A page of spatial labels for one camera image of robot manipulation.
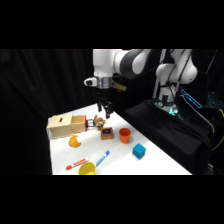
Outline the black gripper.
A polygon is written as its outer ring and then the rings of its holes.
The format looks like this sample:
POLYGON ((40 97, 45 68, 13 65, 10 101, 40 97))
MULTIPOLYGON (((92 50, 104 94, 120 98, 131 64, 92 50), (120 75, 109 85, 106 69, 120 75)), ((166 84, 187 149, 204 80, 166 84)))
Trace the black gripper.
POLYGON ((111 94, 112 89, 97 89, 97 106, 98 112, 102 112, 102 106, 106 107, 106 119, 110 118, 110 115, 113 113, 113 108, 111 107, 111 94))

